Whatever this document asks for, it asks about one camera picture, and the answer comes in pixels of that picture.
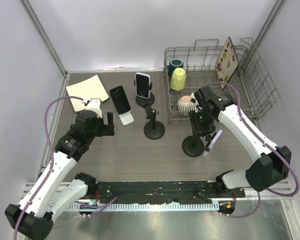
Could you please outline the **black round-base phone stand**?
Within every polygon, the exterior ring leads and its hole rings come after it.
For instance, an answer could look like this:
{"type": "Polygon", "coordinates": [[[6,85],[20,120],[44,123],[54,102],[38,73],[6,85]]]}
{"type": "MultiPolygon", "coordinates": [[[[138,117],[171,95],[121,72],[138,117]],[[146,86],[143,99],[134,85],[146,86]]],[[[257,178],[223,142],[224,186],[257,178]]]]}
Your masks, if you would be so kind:
{"type": "Polygon", "coordinates": [[[165,133],[165,127],[160,121],[156,120],[158,112],[149,104],[146,104],[143,108],[147,114],[146,119],[149,120],[144,126],[145,136],[151,140],[160,139],[165,133]]]}

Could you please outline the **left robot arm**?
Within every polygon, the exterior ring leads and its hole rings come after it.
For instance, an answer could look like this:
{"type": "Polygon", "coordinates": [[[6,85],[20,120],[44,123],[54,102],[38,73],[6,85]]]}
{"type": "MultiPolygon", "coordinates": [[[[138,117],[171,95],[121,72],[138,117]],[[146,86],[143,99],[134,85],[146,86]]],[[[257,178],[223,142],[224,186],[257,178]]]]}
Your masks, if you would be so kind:
{"type": "Polygon", "coordinates": [[[58,217],[76,200],[96,195],[96,179],[78,173],[61,192],[56,190],[78,163],[96,137],[113,136],[113,113],[107,113],[108,123],[94,111],[84,110],[76,116],[70,130],[59,139],[52,158],[28,194],[18,203],[9,204],[4,214],[15,233],[34,240],[44,240],[58,217]]]}

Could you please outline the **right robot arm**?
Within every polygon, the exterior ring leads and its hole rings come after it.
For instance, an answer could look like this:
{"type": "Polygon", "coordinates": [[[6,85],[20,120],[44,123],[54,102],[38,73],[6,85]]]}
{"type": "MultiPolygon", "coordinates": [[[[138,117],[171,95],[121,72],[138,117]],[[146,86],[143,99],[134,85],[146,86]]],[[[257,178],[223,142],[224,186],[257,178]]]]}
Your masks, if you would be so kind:
{"type": "Polygon", "coordinates": [[[241,187],[261,192],[288,177],[290,149],[269,140],[243,114],[239,99],[229,93],[216,95],[207,85],[192,93],[191,98],[195,104],[189,113],[192,136],[184,139],[183,151],[189,150],[187,155],[191,157],[208,153],[219,137],[214,124],[218,121],[232,132],[253,162],[247,170],[229,170],[217,176],[217,195],[225,198],[241,187]]]}

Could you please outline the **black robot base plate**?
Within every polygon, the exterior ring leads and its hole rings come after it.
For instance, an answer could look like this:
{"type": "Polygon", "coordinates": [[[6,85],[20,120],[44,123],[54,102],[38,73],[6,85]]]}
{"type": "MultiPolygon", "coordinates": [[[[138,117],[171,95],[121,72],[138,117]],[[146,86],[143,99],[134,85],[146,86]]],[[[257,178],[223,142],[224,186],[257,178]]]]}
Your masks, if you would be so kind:
{"type": "Polygon", "coordinates": [[[161,205],[209,203],[210,199],[244,198],[243,188],[221,190],[213,181],[99,181],[93,191],[79,200],[99,200],[105,204],[117,197],[116,204],[161,205]]]}

